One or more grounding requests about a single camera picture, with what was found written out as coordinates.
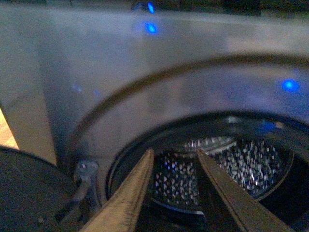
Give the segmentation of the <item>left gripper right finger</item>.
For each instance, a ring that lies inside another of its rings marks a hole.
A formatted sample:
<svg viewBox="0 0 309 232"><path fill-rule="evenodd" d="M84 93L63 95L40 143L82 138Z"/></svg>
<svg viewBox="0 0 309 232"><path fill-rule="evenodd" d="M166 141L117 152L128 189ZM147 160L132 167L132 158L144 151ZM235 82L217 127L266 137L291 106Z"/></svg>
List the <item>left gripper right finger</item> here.
<svg viewBox="0 0 309 232"><path fill-rule="evenodd" d="M292 231L202 150L197 152L197 182L200 206L211 232Z"/></svg>

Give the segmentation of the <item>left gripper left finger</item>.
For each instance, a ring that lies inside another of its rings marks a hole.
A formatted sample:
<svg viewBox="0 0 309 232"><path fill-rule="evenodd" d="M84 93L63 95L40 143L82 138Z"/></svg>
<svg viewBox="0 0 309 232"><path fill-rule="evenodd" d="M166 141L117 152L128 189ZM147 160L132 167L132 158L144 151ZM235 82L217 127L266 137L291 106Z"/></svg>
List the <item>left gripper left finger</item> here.
<svg viewBox="0 0 309 232"><path fill-rule="evenodd" d="M114 195L81 229L83 232L133 232L152 176L154 151L146 150Z"/></svg>

